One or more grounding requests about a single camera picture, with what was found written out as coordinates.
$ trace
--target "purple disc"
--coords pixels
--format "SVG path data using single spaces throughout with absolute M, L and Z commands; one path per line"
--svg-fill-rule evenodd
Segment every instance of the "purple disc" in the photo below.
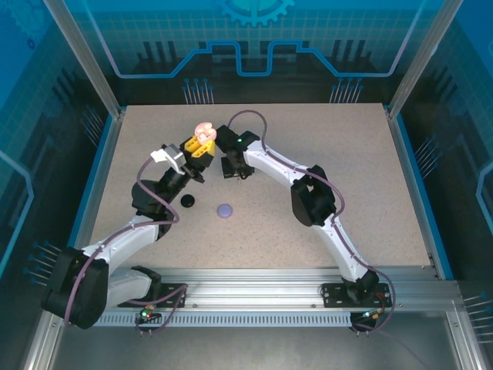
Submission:
M 217 208 L 217 214 L 221 218 L 228 218 L 233 214 L 233 208 L 229 204 L 221 204 Z

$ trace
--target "enclosure wall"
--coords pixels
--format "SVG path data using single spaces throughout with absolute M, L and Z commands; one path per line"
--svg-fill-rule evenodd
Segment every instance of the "enclosure wall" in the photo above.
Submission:
M 42 2 L 0 2 L 0 50 L 0 363 L 14 369 L 107 112 Z
M 416 174 L 466 298 L 493 294 L 492 12 L 486 0 L 462 4 L 401 111 Z
M 389 103 L 442 0 L 68 0 L 122 105 Z

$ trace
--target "pink toy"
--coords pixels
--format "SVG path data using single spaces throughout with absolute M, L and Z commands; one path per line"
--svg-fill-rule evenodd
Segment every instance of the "pink toy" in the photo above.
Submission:
M 215 140 L 217 132 L 211 122 L 202 122 L 195 128 L 195 136 L 197 136 L 200 145 L 203 145 Z

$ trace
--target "speckled tabletop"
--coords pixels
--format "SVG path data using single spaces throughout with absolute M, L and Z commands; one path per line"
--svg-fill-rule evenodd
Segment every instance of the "speckled tabletop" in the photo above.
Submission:
M 374 265 L 429 264 L 411 198 L 381 104 L 270 104 L 129 106 L 116 145 L 92 242 L 103 239 L 134 214 L 130 190 L 149 154 L 163 143 L 179 145 L 198 123 L 226 124 L 242 109 L 268 120 L 267 144 L 304 165 L 318 164 L 347 203 L 341 221 L 363 257 Z M 236 119 L 238 133 L 262 133 L 250 113 Z M 181 221 L 125 266 L 151 268 L 333 267 L 321 239 L 291 211 L 290 192 L 260 171 L 245 181 L 224 180 L 220 150 L 204 173 L 175 199 Z M 153 164 L 143 178 L 158 180 L 166 165 Z M 195 205 L 184 208 L 190 193 Z M 220 204 L 233 216 L 218 217 Z

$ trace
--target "black cap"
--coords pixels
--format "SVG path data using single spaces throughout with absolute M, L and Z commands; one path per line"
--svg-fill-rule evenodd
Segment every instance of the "black cap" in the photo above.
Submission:
M 195 198 L 193 197 L 193 195 L 190 195 L 190 194 L 185 194 L 183 197 L 182 197 L 182 200 L 180 201 L 180 203 L 182 204 L 182 206 L 184 206 L 185 208 L 190 208 L 192 205 L 195 204 Z

